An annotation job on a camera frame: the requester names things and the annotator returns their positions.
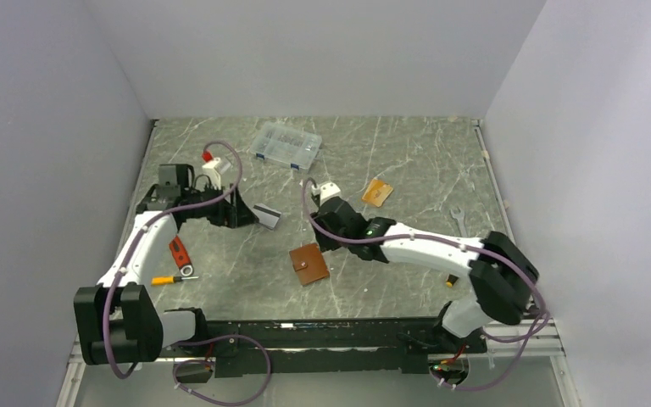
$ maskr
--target black and yellow screwdriver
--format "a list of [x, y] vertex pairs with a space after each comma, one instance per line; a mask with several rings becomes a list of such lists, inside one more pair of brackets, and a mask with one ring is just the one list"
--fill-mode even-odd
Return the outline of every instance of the black and yellow screwdriver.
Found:
[[192, 280], [198, 278], [198, 276], [191, 277], [181, 277], [181, 276], [172, 276], [172, 277], [154, 277], [151, 280], [152, 286], [165, 286], [166, 284], [174, 284], [177, 282], [182, 282], [184, 280]]

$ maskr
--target white wall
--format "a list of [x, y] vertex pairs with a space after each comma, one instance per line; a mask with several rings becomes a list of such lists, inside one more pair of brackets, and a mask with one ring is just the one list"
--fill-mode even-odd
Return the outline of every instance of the white wall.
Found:
[[87, 0], [154, 118], [482, 117], [544, 0]]
[[0, 0], [0, 405], [54, 405], [148, 120], [81, 0]]
[[583, 405], [651, 405], [651, 1], [549, 0], [486, 126]]

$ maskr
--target metal wrench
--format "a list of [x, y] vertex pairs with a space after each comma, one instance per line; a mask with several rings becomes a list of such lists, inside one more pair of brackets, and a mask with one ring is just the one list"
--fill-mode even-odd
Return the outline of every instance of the metal wrench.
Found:
[[465, 230], [465, 212], [458, 207], [458, 210], [450, 209], [450, 215], [453, 219], [458, 221], [458, 229], [460, 229], [460, 237], [468, 237], [468, 231]]

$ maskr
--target table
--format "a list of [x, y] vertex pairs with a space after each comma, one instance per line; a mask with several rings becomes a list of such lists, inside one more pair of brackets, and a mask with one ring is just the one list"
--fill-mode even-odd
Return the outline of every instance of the table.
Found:
[[[248, 153], [266, 121], [323, 137], [308, 174], [256, 160]], [[158, 310], [203, 308], [210, 320], [284, 320], [434, 316], [467, 289], [447, 288], [445, 275], [414, 265], [365, 262], [345, 249], [324, 254], [331, 277], [301, 287], [288, 252], [314, 243], [300, 204], [306, 176], [334, 181], [366, 219], [393, 218], [417, 229], [459, 236], [451, 208], [465, 211], [472, 237], [505, 231], [495, 190], [470, 119], [460, 117], [185, 118], [158, 120], [136, 186], [136, 201], [157, 181], [163, 163], [203, 163], [209, 140], [225, 140], [241, 155], [241, 194], [249, 206], [283, 212], [275, 231], [238, 229], [189, 220], [179, 235], [191, 256], [196, 281], [154, 287]], [[214, 148], [227, 156], [224, 148]], [[232, 170], [226, 173], [235, 175]], [[368, 182], [379, 177], [394, 187], [381, 208], [361, 202]], [[159, 275], [177, 273], [167, 248]]]

